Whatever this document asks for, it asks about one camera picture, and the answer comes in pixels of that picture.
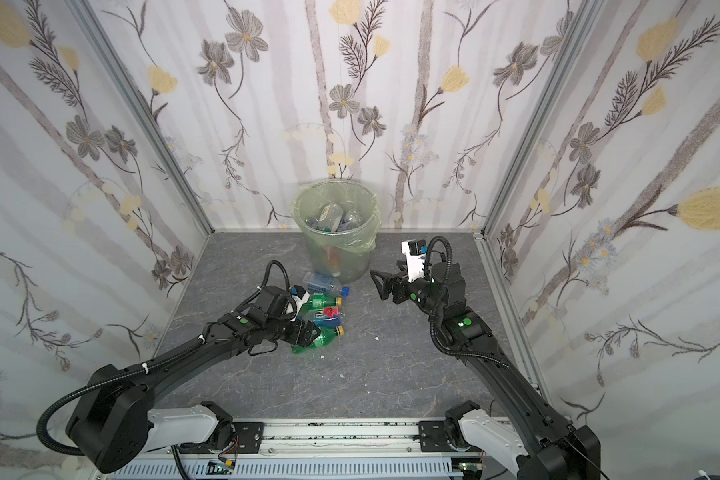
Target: gray marble floor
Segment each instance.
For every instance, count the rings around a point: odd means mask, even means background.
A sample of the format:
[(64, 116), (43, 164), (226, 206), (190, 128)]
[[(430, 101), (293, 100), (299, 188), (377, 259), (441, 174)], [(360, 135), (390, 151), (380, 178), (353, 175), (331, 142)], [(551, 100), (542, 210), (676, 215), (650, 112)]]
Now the gray marble floor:
[[(472, 235), (445, 236), (467, 281), (468, 304), (509, 352)], [(412, 237), (380, 234), (371, 268), (396, 271), (394, 261), (403, 258), (400, 242)], [(311, 269), (300, 234), (214, 234), (160, 352), (196, 336), (203, 324), (234, 308), (259, 283), (270, 259), (286, 266), (292, 283)], [(281, 282), (273, 269), (270, 283)], [(442, 416), (465, 400), (488, 408), (488, 391), (463, 363), (434, 348), (427, 319), (412, 302), (382, 302), (368, 276), (349, 287), (344, 337), (300, 355), (281, 344), (273, 353), (221, 362), (173, 391), (159, 407), (213, 400), (236, 418)]]

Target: trash bin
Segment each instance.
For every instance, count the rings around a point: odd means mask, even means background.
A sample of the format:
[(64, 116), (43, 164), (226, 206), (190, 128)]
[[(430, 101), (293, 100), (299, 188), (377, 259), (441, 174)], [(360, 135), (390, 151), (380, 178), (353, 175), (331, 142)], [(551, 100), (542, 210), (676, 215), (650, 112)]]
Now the trash bin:
[[(344, 232), (321, 232), (305, 219), (317, 217), (322, 208), (335, 202), (344, 211), (356, 209), (365, 222)], [(378, 198), (367, 187), (349, 180), (324, 180), (305, 188), (291, 203), (291, 215), (306, 236), (315, 272), (330, 275), (341, 283), (354, 282), (368, 269), (376, 233), (382, 225)]]

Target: gray tabletop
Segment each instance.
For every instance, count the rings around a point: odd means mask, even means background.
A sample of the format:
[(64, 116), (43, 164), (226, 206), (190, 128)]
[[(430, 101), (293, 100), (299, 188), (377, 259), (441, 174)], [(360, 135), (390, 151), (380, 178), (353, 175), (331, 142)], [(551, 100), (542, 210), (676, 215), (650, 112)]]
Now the gray tabletop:
[[(468, 305), (509, 345), (471, 234), (446, 234), (467, 281)], [(432, 234), (380, 234), (371, 268), (397, 271), (400, 242)], [(165, 352), (196, 336), (254, 291), (269, 260), (280, 260), (291, 283), (310, 271), (300, 234), (214, 234), (160, 346)], [(270, 281), (282, 284), (277, 269)], [(212, 400), (236, 418), (429, 417), (465, 400), (488, 408), (491, 395), (459, 360), (443, 356), (429, 338), (427, 319), (413, 304), (382, 302), (367, 275), (349, 285), (346, 334), (330, 345), (291, 353), (240, 355), (205, 370), (174, 390), (159, 408)]]

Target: wall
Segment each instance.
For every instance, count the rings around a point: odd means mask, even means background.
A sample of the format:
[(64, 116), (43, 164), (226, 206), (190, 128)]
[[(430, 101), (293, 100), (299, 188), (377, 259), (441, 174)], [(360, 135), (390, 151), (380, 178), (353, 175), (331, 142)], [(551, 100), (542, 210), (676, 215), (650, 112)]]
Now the wall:
[(375, 189), (386, 227), (478, 228), (578, 6), (91, 3), (224, 229), (296, 227), (323, 178)]
[(720, 2), (605, 3), (488, 238), (605, 473), (720, 475)]
[(75, 477), (39, 415), (162, 337), (205, 236), (159, 168), (64, 4), (0, 1), (0, 478)]

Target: black robot arm segment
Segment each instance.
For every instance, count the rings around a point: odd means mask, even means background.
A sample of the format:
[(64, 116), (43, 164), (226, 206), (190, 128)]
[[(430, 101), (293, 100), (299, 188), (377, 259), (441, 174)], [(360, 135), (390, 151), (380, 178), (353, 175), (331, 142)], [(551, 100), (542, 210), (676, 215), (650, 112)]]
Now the black robot arm segment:
[[(199, 337), (122, 370), (112, 365), (96, 370), (88, 387), (62, 398), (41, 416), (40, 441), (67, 455), (86, 455), (102, 473), (125, 466), (142, 451), (154, 427), (148, 411), (179, 385), (222, 360), (250, 353), (264, 340), (273, 342), (275, 348), (278, 341), (309, 346), (320, 329), (312, 321), (297, 320), (295, 311), (286, 314), (288, 304), (294, 306), (291, 293), (262, 285), (240, 305), (240, 311), (207, 323)], [(80, 400), (66, 433), (79, 449), (63, 446), (48, 435), (48, 418), (76, 398)]]
[[(448, 242), (436, 238), (451, 256)], [(423, 273), (417, 270), (412, 275), (418, 278), (409, 278), (405, 262), (398, 262), (400, 272), (396, 274), (371, 270), (380, 297), (386, 300), (392, 295), (395, 303), (415, 302), (429, 316), (432, 341), (438, 350), (460, 359), (496, 398), (529, 453), (527, 458), (518, 459), (523, 464), (519, 465), (519, 478), (600, 478), (597, 437), (586, 426), (576, 429), (571, 425), (507, 358), (488, 325), (467, 306), (460, 265), (452, 264), (451, 258), (428, 264), (433, 243), (434, 239), (424, 246), (423, 240), (412, 240), (409, 248), (403, 245), (409, 266), (416, 266), (417, 259), (424, 260)]]

